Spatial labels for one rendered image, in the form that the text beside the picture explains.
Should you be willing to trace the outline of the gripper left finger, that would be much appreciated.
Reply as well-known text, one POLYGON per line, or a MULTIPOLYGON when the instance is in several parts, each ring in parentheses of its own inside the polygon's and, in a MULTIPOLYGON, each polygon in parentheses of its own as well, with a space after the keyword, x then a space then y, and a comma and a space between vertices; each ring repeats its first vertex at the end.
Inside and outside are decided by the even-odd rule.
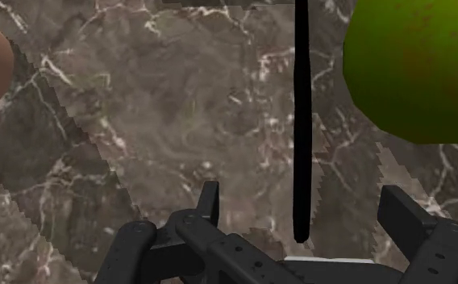
POLYGON ((158 228, 148 220, 125 223, 94 284, 304 284, 242 236, 221 232, 219 183, 203 184, 194 209, 173 212, 158 228))

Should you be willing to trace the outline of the green apple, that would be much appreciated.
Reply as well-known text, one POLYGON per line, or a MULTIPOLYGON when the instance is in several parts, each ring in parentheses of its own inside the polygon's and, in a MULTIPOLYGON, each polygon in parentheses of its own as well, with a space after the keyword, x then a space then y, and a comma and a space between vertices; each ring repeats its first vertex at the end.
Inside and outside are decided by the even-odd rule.
POLYGON ((358 0, 343 77, 382 131, 415 144, 458 144, 458 0, 358 0))

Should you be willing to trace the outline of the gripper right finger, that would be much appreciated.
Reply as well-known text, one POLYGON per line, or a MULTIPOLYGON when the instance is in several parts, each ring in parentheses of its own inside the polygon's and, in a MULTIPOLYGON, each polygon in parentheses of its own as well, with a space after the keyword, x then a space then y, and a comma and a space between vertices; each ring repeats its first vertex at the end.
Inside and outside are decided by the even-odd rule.
POLYGON ((429 214, 395 185, 381 188, 377 221, 409 261, 398 284, 458 284, 458 222, 429 214))

